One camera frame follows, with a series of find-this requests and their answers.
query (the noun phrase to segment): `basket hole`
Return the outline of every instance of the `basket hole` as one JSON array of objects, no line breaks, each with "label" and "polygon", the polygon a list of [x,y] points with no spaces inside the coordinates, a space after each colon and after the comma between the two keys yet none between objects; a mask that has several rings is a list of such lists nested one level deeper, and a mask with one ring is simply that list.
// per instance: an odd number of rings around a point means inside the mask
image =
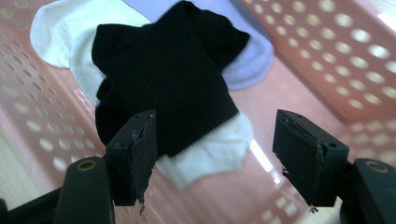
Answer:
[{"label": "basket hole", "polygon": [[309,33],[304,27],[297,27],[297,35],[300,37],[308,37]]},{"label": "basket hole", "polygon": [[28,119],[26,121],[26,126],[29,128],[30,131],[34,132],[34,133],[39,133],[41,131],[41,126],[39,123]]},{"label": "basket hole", "polygon": [[296,23],[296,20],[291,15],[285,15],[283,17],[283,20],[285,20],[285,23],[287,23],[288,25],[294,25]]},{"label": "basket hole", "polygon": [[44,83],[47,83],[47,80],[43,78],[41,75],[38,75],[38,78],[40,78],[40,80],[43,81]]},{"label": "basket hole", "polygon": [[5,35],[3,35],[3,34],[0,34],[0,38],[1,38],[3,41],[7,41],[7,38],[6,38],[6,36],[5,36]]},{"label": "basket hole", "polygon": [[270,16],[270,15],[266,15],[266,16],[265,16],[265,21],[268,22],[268,23],[271,24],[271,25],[275,23],[274,17],[273,17],[273,16]]},{"label": "basket hole", "polygon": [[76,130],[77,130],[78,134],[85,135],[85,132],[84,132],[84,130],[81,127],[77,127]]},{"label": "basket hole", "polygon": [[52,133],[58,133],[59,132],[58,126],[56,124],[54,124],[54,123],[48,122],[47,123],[47,128]]},{"label": "basket hole", "polygon": [[333,12],[335,10],[335,3],[332,0],[320,0],[319,8],[325,12]]},{"label": "basket hole", "polygon": [[7,49],[9,49],[10,51],[15,52],[15,49],[12,48],[8,43],[4,43],[3,45],[4,45],[4,47],[6,47]]},{"label": "basket hole", "polygon": [[375,56],[376,58],[379,59],[386,59],[390,56],[390,52],[388,49],[385,49],[381,46],[378,45],[371,45],[369,48],[369,53],[373,56]]},{"label": "basket hole", "polygon": [[76,118],[72,114],[69,114],[67,117],[70,121],[76,121]]},{"label": "basket hole", "polygon": [[337,61],[337,59],[334,57],[334,55],[325,52],[322,54],[322,57],[324,59],[324,61],[328,62],[328,63],[335,63]]},{"label": "basket hole", "polygon": [[56,94],[56,91],[53,90],[51,87],[48,87],[48,90],[49,90],[49,92],[50,92],[52,95],[57,95],[57,94]]},{"label": "basket hole", "polygon": [[370,137],[365,133],[361,133],[361,134],[355,136],[353,138],[353,141],[355,142],[355,144],[358,144],[361,146],[361,145],[365,145],[368,142],[370,142]]},{"label": "basket hole", "polygon": [[343,96],[348,96],[348,95],[349,95],[349,90],[348,90],[347,88],[345,88],[345,87],[337,86],[337,87],[335,88],[335,90],[336,90],[340,95],[343,95]]},{"label": "basket hole", "polygon": [[372,81],[372,82],[374,82],[374,83],[376,83],[376,84],[383,84],[383,83],[385,83],[385,78],[384,78],[383,76],[379,75],[378,73],[373,72],[373,71],[367,72],[367,73],[366,73],[366,77],[367,77],[370,81]]},{"label": "basket hole", "polygon": [[336,78],[330,74],[325,74],[324,79],[330,83],[335,83],[337,81]]},{"label": "basket hole", "polygon": [[47,138],[40,138],[40,146],[42,149],[51,152],[53,150],[53,144]]},{"label": "basket hole", "polygon": [[396,89],[392,87],[384,87],[382,88],[382,92],[384,92],[384,94],[389,98],[396,99]]},{"label": "basket hole", "polygon": [[29,63],[30,64],[30,66],[33,68],[33,69],[35,69],[37,72],[38,72],[38,68],[37,68],[37,66],[35,66],[34,64],[32,64],[32,63]]},{"label": "basket hole", "polygon": [[13,87],[11,87],[11,86],[2,86],[1,87],[1,90],[5,93],[5,94],[7,94],[7,95],[9,95],[9,96],[17,96],[18,95],[18,91],[17,90],[15,90]]},{"label": "basket hole", "polygon": [[63,119],[64,118],[64,115],[61,112],[59,112],[58,110],[55,110],[54,113],[55,113],[55,115],[56,115],[56,117],[58,119]]},{"label": "basket hole", "polygon": [[369,66],[369,64],[363,58],[356,56],[350,58],[350,62],[361,69],[366,69]]},{"label": "basket hole", "polygon": [[269,222],[269,221],[271,221],[271,220],[275,220],[274,219],[274,214],[271,212],[271,210],[265,210],[263,213],[262,213],[262,220],[265,222],[265,223],[267,223],[267,222]]},{"label": "basket hole", "polygon": [[26,76],[28,76],[28,77],[33,77],[33,75],[32,75],[29,71],[27,71],[27,70],[25,70],[25,69],[23,69],[22,71],[23,71],[23,73],[24,73]]},{"label": "basket hole", "polygon": [[59,146],[64,150],[70,150],[70,143],[67,140],[59,139]]},{"label": "basket hole", "polygon": [[23,29],[26,29],[26,28],[29,27],[29,22],[28,22],[28,21],[18,21],[17,26],[18,26],[20,29],[23,30]]},{"label": "basket hole", "polygon": [[17,58],[16,56],[12,57],[17,63],[23,64],[23,61],[21,59]]},{"label": "basket hole", "polygon": [[300,55],[305,59],[311,58],[311,53],[306,49],[300,49]]},{"label": "basket hole", "polygon": [[294,38],[291,37],[291,38],[289,38],[288,42],[289,42],[289,44],[290,44],[292,47],[295,47],[295,48],[298,47],[298,41],[297,41],[296,39],[294,39]]},{"label": "basket hole", "polygon": [[339,13],[335,15],[334,19],[335,19],[335,23],[337,23],[340,26],[350,27],[353,24],[352,18],[343,13]]},{"label": "basket hole", "polygon": [[359,157],[362,158],[375,158],[375,152],[369,147],[359,150]]},{"label": "basket hole", "polygon": [[43,99],[44,99],[44,101],[45,101],[47,104],[52,105],[52,101],[51,101],[50,98],[48,98],[47,96],[43,95]]},{"label": "basket hole", "polygon": [[353,39],[355,39],[361,43],[367,43],[371,40],[371,35],[368,32],[363,31],[361,29],[354,29],[351,31],[350,34]]},{"label": "basket hole", "polygon": [[14,43],[14,45],[16,45],[19,48],[22,48],[22,44],[16,40],[12,40],[12,43]]},{"label": "basket hole", "polygon": [[259,4],[255,4],[254,5],[254,10],[259,13],[262,14],[264,12],[264,9],[262,9],[262,6],[260,6]]},{"label": "basket hole", "polygon": [[60,105],[63,108],[66,108],[66,105],[64,104],[64,102],[57,100],[56,103],[58,103],[58,105]]},{"label": "basket hole", "polygon": [[336,38],[335,31],[329,29],[329,28],[323,28],[320,31],[321,35],[328,39],[328,40],[334,40]]},{"label": "basket hole", "polygon": [[396,119],[387,122],[387,128],[393,132],[396,132]]},{"label": "basket hole", "polygon": [[66,133],[69,133],[69,134],[74,133],[73,128],[72,128],[70,125],[64,126],[64,131],[65,131]]},{"label": "basket hole", "polygon": [[374,136],[374,137],[372,138],[372,141],[373,141],[374,144],[376,144],[377,146],[383,147],[383,146],[388,145],[388,144],[392,141],[391,139],[392,139],[392,138],[391,138],[389,135],[387,135],[387,134],[385,134],[385,133],[380,133],[380,134]]},{"label": "basket hole", "polygon": [[392,61],[392,62],[387,62],[387,63],[386,63],[386,67],[387,67],[387,69],[388,69],[390,72],[396,74],[396,62],[394,62],[394,61]]},{"label": "basket hole", "polygon": [[356,90],[358,90],[358,91],[364,91],[364,90],[366,89],[366,86],[365,86],[362,82],[360,82],[359,80],[357,80],[357,79],[351,79],[351,80],[349,81],[349,84],[350,84],[353,88],[355,88]]},{"label": "basket hole", "polygon": [[26,8],[27,7],[27,0],[15,0],[14,4],[18,8]]},{"label": "basket hole", "polygon": [[80,140],[75,139],[74,144],[78,149],[84,149],[84,144]]},{"label": "basket hole", "polygon": [[55,167],[55,169],[57,169],[60,172],[64,172],[67,168],[66,162],[59,157],[53,158],[53,167]]},{"label": "basket hole", "polygon": [[293,6],[294,11],[296,11],[296,12],[299,12],[299,13],[305,12],[305,4],[300,1],[294,1],[292,6]]},{"label": "basket hole", "polygon": [[322,44],[320,42],[318,42],[317,40],[310,40],[309,41],[309,46],[311,46],[312,49],[315,50],[321,50],[322,49]]},{"label": "basket hole", "polygon": [[277,26],[276,27],[276,32],[279,35],[286,35],[288,32],[286,31],[286,29],[283,26]]},{"label": "basket hole", "polygon": [[396,165],[396,152],[393,149],[382,151],[379,154],[378,158],[381,161],[386,162],[390,165],[393,165],[393,166]]},{"label": "basket hole", "polygon": [[312,26],[319,26],[320,25],[320,18],[316,15],[309,14],[306,16],[306,21],[308,24]]},{"label": "basket hole", "polygon": [[335,71],[343,77],[350,77],[350,72],[344,66],[336,66]]},{"label": "basket hole", "polygon": [[85,143],[87,144],[88,147],[95,148],[95,144],[93,143],[93,141],[88,139],[85,141]]},{"label": "basket hole", "polygon": [[324,69],[323,65],[321,63],[318,63],[318,62],[312,62],[311,65],[317,71],[323,71],[323,69]]},{"label": "basket hole", "polygon": [[350,99],[348,102],[349,102],[350,105],[352,105],[356,109],[363,109],[364,108],[363,104],[360,101],[358,101],[358,100]]},{"label": "basket hole", "polygon": [[5,64],[11,71],[15,71],[15,68],[14,68],[9,62],[4,62],[4,64]]},{"label": "basket hole", "polygon": [[298,208],[294,203],[289,203],[284,210],[289,217],[292,217],[297,214]]},{"label": "basket hole", "polygon": [[32,94],[32,93],[29,92],[29,91],[26,91],[26,92],[25,92],[25,96],[26,96],[26,98],[27,98],[28,100],[31,100],[31,101],[33,101],[33,102],[35,102],[35,101],[37,100],[37,98],[35,97],[35,95]]},{"label": "basket hole", "polygon": [[279,4],[279,3],[273,3],[271,5],[271,9],[275,12],[275,13],[282,13],[283,11],[283,7]]},{"label": "basket hole", "polygon": [[30,56],[29,56],[29,54],[27,54],[27,53],[25,53],[25,52],[21,52],[22,53],[22,55],[23,55],[23,57],[25,57],[26,59],[30,59]]},{"label": "basket hole", "polygon": [[21,104],[21,103],[18,103],[18,102],[14,103],[14,108],[15,108],[15,110],[17,110],[21,114],[29,114],[29,112],[30,112],[30,108],[29,108],[28,105]]},{"label": "basket hole", "polygon": [[18,83],[20,83],[22,86],[25,86],[25,85],[26,85],[26,83],[25,83],[20,77],[14,77],[14,79],[15,79]]},{"label": "basket hole", "polygon": [[364,124],[362,124],[360,122],[359,123],[355,123],[355,124],[350,126],[350,130],[352,130],[352,132],[354,132],[354,133],[359,133],[359,132],[364,130]]},{"label": "basket hole", "polygon": [[281,196],[280,198],[278,198],[276,200],[276,207],[279,208],[279,209],[282,209],[283,207],[285,207],[287,202],[288,201],[286,200],[286,198]]},{"label": "basket hole", "polygon": [[374,94],[372,93],[366,93],[364,94],[364,99],[368,102],[370,102],[373,105],[381,105],[381,99],[379,99],[378,97],[376,97]]},{"label": "basket hole", "polygon": [[70,161],[71,161],[71,162],[75,162],[75,161],[79,161],[79,160],[81,160],[81,158],[78,157],[78,156],[74,156],[74,155],[73,155],[73,156],[70,157]]},{"label": "basket hole", "polygon": [[47,117],[49,114],[45,108],[39,107],[39,106],[35,107],[35,112],[37,113],[38,116],[40,116],[42,118]]},{"label": "basket hole", "polygon": [[335,48],[343,54],[350,54],[352,52],[352,48],[343,42],[337,42]]},{"label": "basket hole", "polygon": [[41,89],[41,87],[37,84],[37,83],[33,83],[33,86],[38,90],[38,91],[41,91],[42,89]]}]

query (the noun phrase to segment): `pink laundry basket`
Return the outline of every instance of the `pink laundry basket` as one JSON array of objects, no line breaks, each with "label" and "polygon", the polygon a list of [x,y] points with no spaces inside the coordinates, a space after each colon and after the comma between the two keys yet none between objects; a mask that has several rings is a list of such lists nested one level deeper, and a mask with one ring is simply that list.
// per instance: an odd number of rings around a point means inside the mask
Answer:
[{"label": "pink laundry basket", "polygon": [[[271,149],[278,108],[301,113],[338,137],[351,147],[351,161],[365,157],[396,165],[396,37],[377,12],[365,1],[240,2],[276,46],[267,78],[231,92],[255,131],[243,170],[208,176],[179,191],[154,169],[144,214],[139,206],[117,208],[118,223],[337,219],[337,209],[309,215],[281,175]],[[47,3],[0,3],[0,198],[8,208],[59,188],[71,162],[105,153],[94,108],[70,71],[42,62],[31,47],[31,21]],[[12,192],[26,197],[16,201]]]}]

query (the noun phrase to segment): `ribbed fabric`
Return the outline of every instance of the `ribbed fabric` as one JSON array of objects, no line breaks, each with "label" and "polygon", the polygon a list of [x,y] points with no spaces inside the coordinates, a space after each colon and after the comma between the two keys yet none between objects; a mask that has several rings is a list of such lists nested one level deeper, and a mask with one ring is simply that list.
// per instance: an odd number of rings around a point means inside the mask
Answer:
[{"label": "ribbed fabric", "polygon": [[[96,109],[102,141],[115,135],[106,125],[118,119],[106,114],[117,115],[113,110],[120,107],[123,116],[157,111],[159,152],[168,156],[235,116],[238,110],[221,70],[247,42],[248,34],[234,29],[225,17],[190,2],[177,3],[156,23],[142,28],[99,25],[92,60],[109,81],[98,98],[112,106]],[[110,100],[107,92],[117,95],[122,105],[104,102]]]}]

